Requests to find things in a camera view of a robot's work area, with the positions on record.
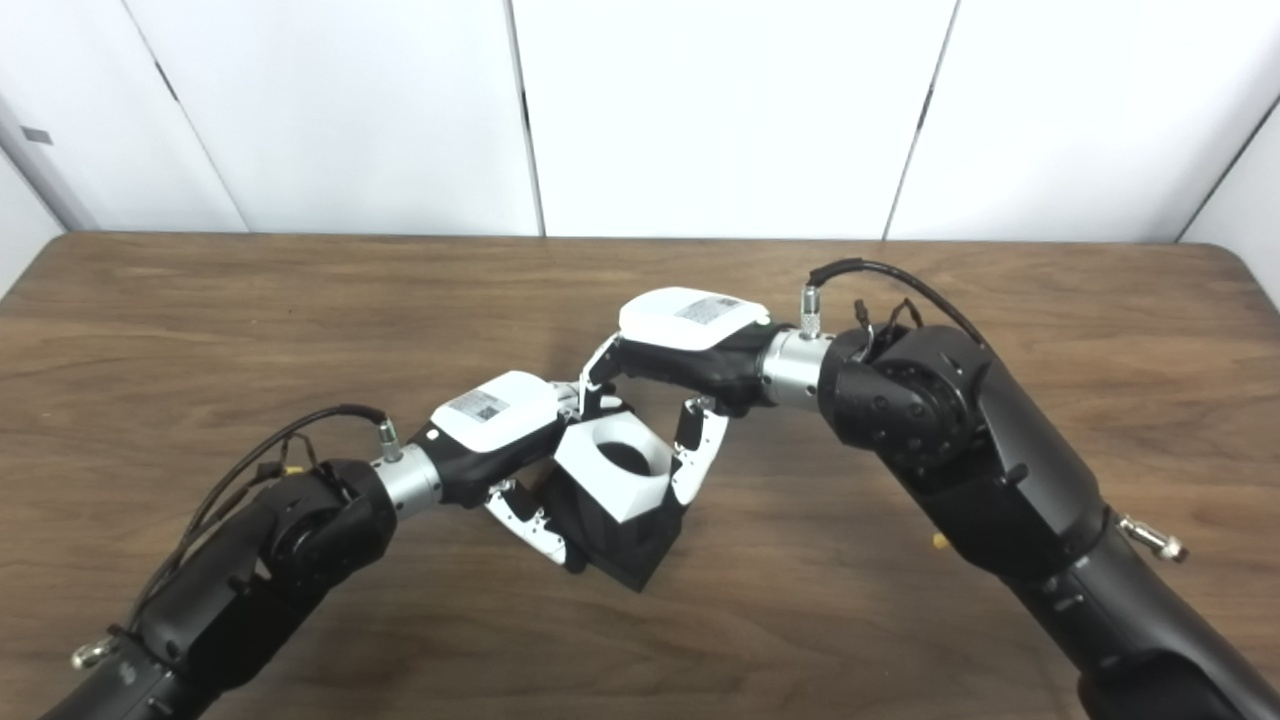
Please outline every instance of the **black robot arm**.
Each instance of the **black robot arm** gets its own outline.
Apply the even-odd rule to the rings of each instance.
[[[957,327],[923,327],[908,301],[872,324],[859,301],[859,327],[823,333],[819,288],[851,272],[906,283]],[[733,416],[773,405],[820,413],[842,443],[884,462],[966,561],[1014,592],[1079,669],[1094,720],[1280,720],[1280,696],[1129,541],[1179,562],[1185,548],[1107,505],[1084,461],[940,293],[899,268],[841,260],[810,274],[799,328],[741,314],[696,343],[677,319],[714,320],[677,302],[689,292],[630,302],[585,378],[671,382]],[[750,305],[713,297],[694,304]],[[902,309],[915,327],[897,323]]]
[[[198,717],[252,680],[330,589],[378,561],[398,523],[438,503],[470,509],[522,497],[508,478],[556,450],[568,419],[562,410],[576,402],[573,386],[512,372],[442,405],[404,446],[387,415],[366,406],[291,423],[215,484],[123,625],[73,656],[92,670],[44,719]],[[317,461],[298,430],[334,415],[374,423],[381,456]],[[306,442],[310,469],[288,465],[294,438]],[[259,465],[219,503],[276,445],[279,461]],[[562,547],[561,564],[580,564],[573,552]]]

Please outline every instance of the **wooden table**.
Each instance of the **wooden table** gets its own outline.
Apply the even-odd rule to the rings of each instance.
[[[0,717],[78,682],[70,650],[284,421],[356,401],[411,428],[511,368],[573,377],[663,284],[795,319],[808,269],[851,255],[963,307],[1106,496],[1193,548],[1161,574],[1280,682],[1280,323],[1221,250],[77,233],[0,302]],[[828,327],[901,293],[841,279]],[[671,437],[685,392],[622,389]],[[375,454],[357,425],[316,436]],[[931,536],[819,418],[754,413],[643,594],[434,509],[210,716],[1083,717],[1066,660]]]

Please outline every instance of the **white wall panel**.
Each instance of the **white wall panel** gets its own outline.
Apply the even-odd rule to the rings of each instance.
[[[1280,114],[1262,126],[1183,240],[1235,252],[1280,305]]]
[[[1171,241],[1277,92],[1274,0],[963,0],[890,238]]]
[[[881,237],[951,0],[515,0],[549,234]]]
[[[0,297],[63,227],[0,151]]]
[[[502,0],[128,0],[253,231],[536,234]]]
[[[118,0],[0,0],[0,147],[72,229],[244,231]]]

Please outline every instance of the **qr code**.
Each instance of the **qr code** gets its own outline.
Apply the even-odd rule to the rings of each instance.
[[[699,325],[709,325],[716,322],[716,318],[719,318],[741,304],[741,300],[733,300],[732,297],[724,297],[723,295],[713,295],[681,307],[676,311],[676,316],[692,320]]]
[[[488,423],[511,406],[483,389],[474,389],[449,401],[447,407],[457,410],[477,423]]]

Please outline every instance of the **metal connector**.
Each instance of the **metal connector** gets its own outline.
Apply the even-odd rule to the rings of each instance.
[[[1129,536],[1130,539],[1139,544],[1144,544],[1151,548],[1152,555],[1158,560],[1171,560],[1174,562],[1185,562],[1190,556],[1190,551],[1187,546],[1181,543],[1174,536],[1166,536],[1156,528],[1146,523],[1139,523],[1128,515],[1121,515],[1116,525],[1124,530],[1124,534]]]
[[[106,660],[106,656],[111,655],[111,638],[102,638],[97,642],[76,648],[76,652],[72,653],[72,667],[77,670],[88,670],[90,667]]]
[[[800,291],[800,338],[814,340],[822,334],[822,295],[812,284]]]
[[[399,462],[404,452],[399,448],[399,437],[396,434],[396,425],[388,418],[378,425],[378,445],[383,448],[383,462]]]

